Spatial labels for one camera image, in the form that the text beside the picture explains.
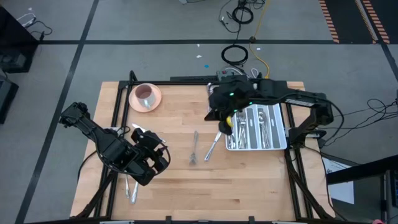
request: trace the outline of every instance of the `white paper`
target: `white paper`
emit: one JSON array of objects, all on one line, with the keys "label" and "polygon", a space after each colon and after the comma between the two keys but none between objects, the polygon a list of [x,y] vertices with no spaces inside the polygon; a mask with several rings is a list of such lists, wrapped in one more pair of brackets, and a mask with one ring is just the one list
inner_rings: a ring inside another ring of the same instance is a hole
[{"label": "white paper", "polygon": [[[326,173],[329,174],[331,172],[336,172],[342,169],[350,168],[345,164],[340,162],[336,162],[333,160],[329,160],[327,158],[323,158],[326,167]],[[333,184],[329,185],[329,194],[330,197],[336,200],[340,200],[342,202],[347,202],[350,204],[354,204],[354,182],[345,182],[341,184]]]}]

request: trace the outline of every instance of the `silverware organizer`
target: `silverware organizer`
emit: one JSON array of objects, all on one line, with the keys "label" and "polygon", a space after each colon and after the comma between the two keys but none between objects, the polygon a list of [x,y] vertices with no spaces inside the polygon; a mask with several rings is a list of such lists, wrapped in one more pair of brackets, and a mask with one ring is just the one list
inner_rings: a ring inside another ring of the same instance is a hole
[{"label": "silverware organizer", "polygon": [[232,122],[233,134],[226,136],[225,141],[227,150],[282,150],[287,147],[279,104],[248,106],[235,113]]}]

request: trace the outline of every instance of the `mug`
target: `mug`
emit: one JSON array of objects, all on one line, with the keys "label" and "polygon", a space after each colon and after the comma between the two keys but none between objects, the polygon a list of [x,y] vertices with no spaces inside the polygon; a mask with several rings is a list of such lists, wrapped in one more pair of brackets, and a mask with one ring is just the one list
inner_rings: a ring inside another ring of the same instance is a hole
[{"label": "mug", "polygon": [[141,84],[136,87],[136,96],[138,102],[150,110],[151,106],[155,103],[156,98],[154,91],[148,84]]}]

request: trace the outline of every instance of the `wooden tabletop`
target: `wooden tabletop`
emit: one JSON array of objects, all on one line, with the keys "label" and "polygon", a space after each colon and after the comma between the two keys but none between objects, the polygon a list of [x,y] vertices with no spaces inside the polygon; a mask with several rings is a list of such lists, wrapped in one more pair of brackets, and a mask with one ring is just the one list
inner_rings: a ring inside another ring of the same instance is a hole
[{"label": "wooden tabletop", "polygon": [[[304,89],[302,82],[288,82],[289,88]],[[111,124],[118,82],[104,82],[99,93],[93,120],[102,127]],[[206,86],[159,86],[162,102],[150,113],[129,110],[127,125],[136,123],[167,141],[172,161],[162,174],[143,187],[139,186],[137,202],[131,205],[125,197],[124,175],[119,175],[114,200],[114,220],[295,220],[289,179],[283,151],[227,151],[221,137],[209,162],[203,158],[218,132],[217,122],[204,121],[207,112]],[[121,102],[118,126],[122,120]],[[285,105],[282,110],[287,122]],[[294,119],[299,125],[309,109],[293,106]],[[197,130],[197,165],[189,165],[193,149],[193,133]],[[132,142],[131,133],[126,139]],[[316,140],[306,145],[317,148]],[[95,150],[88,141],[86,154]],[[326,178],[319,154],[302,149],[303,166],[308,189],[319,204],[334,216],[328,204]],[[102,171],[98,157],[90,158],[83,167],[73,201],[71,215],[83,210],[98,189]],[[129,178],[130,189],[135,180]],[[305,217],[303,196],[298,189],[302,216]]]}]

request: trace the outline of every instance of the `yellow cable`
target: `yellow cable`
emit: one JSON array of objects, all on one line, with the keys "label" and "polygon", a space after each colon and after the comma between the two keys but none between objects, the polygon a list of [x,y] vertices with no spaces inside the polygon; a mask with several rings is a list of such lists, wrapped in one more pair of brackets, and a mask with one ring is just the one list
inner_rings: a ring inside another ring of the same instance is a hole
[{"label": "yellow cable", "polygon": [[[259,32],[259,29],[260,29],[260,26],[261,26],[262,18],[264,17],[264,14],[265,14],[266,11],[267,11],[267,8],[268,8],[268,6],[269,6],[269,2],[270,2],[270,1],[271,1],[271,0],[266,0],[266,5],[265,5],[264,8],[262,9],[261,17],[260,17],[259,22],[258,22],[258,24],[257,24],[256,33],[255,33],[254,36],[253,36],[254,38],[256,38],[256,35],[257,35],[257,33]],[[260,62],[262,62],[262,63],[267,67],[267,75],[265,75],[264,78],[269,78],[269,66],[268,66],[267,62],[265,62],[263,59],[261,59],[260,57],[258,57],[258,56],[256,55],[256,53],[254,53],[254,51],[251,49],[251,44],[249,44],[249,48],[250,48],[250,51],[253,53],[253,55],[254,55]]]}]

